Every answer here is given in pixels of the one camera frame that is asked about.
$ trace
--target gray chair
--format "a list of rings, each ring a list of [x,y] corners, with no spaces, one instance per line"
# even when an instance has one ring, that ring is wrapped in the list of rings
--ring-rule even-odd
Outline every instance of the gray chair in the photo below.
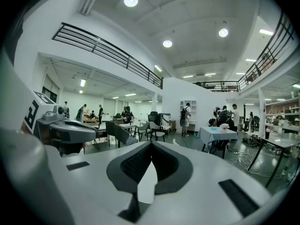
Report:
[[[139,141],[130,136],[130,134],[124,128],[117,124],[114,125],[114,133],[116,134],[116,138],[118,139],[118,148],[120,148],[120,142],[125,145],[131,145]]]
[[[110,147],[110,143],[109,143],[109,135],[111,136],[114,136],[115,139],[116,139],[116,135],[115,135],[115,130],[114,130],[114,125],[115,123],[114,122],[109,122],[109,121],[106,121],[105,122],[105,126],[106,126],[106,133],[108,135],[108,146]]]
[[[158,137],[163,137],[163,139],[165,141],[165,133],[160,132],[160,131],[163,131],[163,127],[156,125],[154,122],[149,122],[149,127],[150,127],[150,131],[151,131],[150,140],[152,138],[152,135],[154,135],[156,141],[158,140]]]
[[[139,141],[141,141],[144,133],[146,134],[147,140],[148,140],[148,132],[147,132],[148,129],[149,129],[149,123],[148,122],[146,122],[141,127],[135,127],[135,134],[136,134],[136,130],[137,130],[137,134],[139,135]]]

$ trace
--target black slot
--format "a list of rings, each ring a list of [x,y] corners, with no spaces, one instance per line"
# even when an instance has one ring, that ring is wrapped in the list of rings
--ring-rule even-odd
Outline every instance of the black slot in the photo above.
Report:
[[[66,167],[69,171],[71,171],[71,170],[75,170],[75,169],[78,169],[78,168],[86,167],[88,165],[90,165],[88,162],[80,162],[80,163],[67,165]]]
[[[219,185],[244,217],[259,209],[259,206],[231,179],[219,182]]]

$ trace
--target backpack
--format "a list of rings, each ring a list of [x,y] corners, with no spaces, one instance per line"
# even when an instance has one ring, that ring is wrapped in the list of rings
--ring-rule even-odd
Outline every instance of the backpack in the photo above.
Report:
[[[185,117],[186,117],[186,114],[187,114],[187,109],[186,109],[186,108],[183,108],[183,109],[181,110],[181,117],[182,117],[182,118],[185,118]]]
[[[80,117],[81,117],[81,112],[82,112],[82,108],[80,108],[79,110],[78,110],[78,113],[77,113],[77,116],[76,116],[76,120],[77,121],[80,121]]]

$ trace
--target round ceiling light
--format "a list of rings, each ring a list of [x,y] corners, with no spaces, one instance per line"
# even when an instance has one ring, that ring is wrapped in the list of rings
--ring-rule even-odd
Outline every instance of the round ceiling light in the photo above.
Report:
[[[228,30],[225,29],[225,28],[222,28],[220,31],[219,31],[219,35],[220,37],[226,37],[228,35]]]
[[[172,42],[170,40],[166,40],[163,42],[164,47],[171,47],[172,46]]]
[[[124,0],[124,3],[127,7],[134,7],[137,5],[138,0]]]

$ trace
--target white t-shirt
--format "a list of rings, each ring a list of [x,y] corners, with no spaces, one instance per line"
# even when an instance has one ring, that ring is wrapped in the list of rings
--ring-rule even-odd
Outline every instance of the white t-shirt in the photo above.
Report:
[[[233,110],[232,113],[234,114],[234,117],[233,117],[234,126],[237,127],[240,122],[239,110],[235,109],[235,110]]]
[[[184,106],[183,108],[185,108],[187,110],[186,118],[190,118],[189,113],[191,113],[191,107],[190,106]]]

